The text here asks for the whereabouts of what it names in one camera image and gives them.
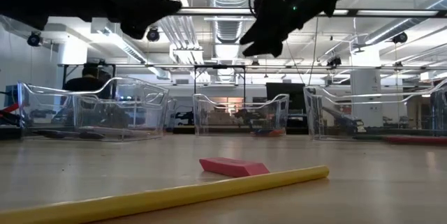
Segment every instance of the red object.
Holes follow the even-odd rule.
[[[393,144],[447,144],[447,137],[388,136],[385,140]]]
[[[19,103],[15,103],[11,106],[6,107],[5,109],[2,110],[2,112],[14,112],[15,110],[19,109]]]
[[[262,163],[232,158],[201,158],[199,160],[202,168],[207,172],[215,172],[230,177],[245,177],[269,173]]]
[[[268,133],[251,132],[250,135],[253,137],[281,137],[284,133],[284,130],[271,130]]]

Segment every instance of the white wall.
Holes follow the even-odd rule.
[[[27,41],[4,30],[0,25],[0,91],[6,85],[22,81],[43,87],[59,87],[57,84],[57,53],[45,47],[28,46]],[[0,107],[4,104],[0,95]]]

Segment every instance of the laboratory room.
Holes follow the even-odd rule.
[[[447,0],[0,0],[0,223],[444,224]]]

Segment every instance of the security camera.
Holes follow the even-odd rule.
[[[146,38],[149,42],[156,42],[160,39],[159,28],[151,27],[147,32]]]
[[[42,38],[41,38],[41,33],[40,32],[31,32],[31,35],[28,37],[27,43],[29,46],[32,47],[40,47],[42,46]]]
[[[397,36],[395,36],[395,37],[393,37],[393,38],[391,39],[391,41],[392,41],[394,44],[405,43],[407,40],[408,40],[408,36],[406,35],[405,32],[402,32],[402,33],[400,33],[399,35],[397,35]]]

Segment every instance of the pink eraser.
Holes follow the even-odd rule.
[[[232,158],[201,158],[199,160],[202,168],[207,172],[215,172],[230,177],[245,177],[269,173],[262,163]]]

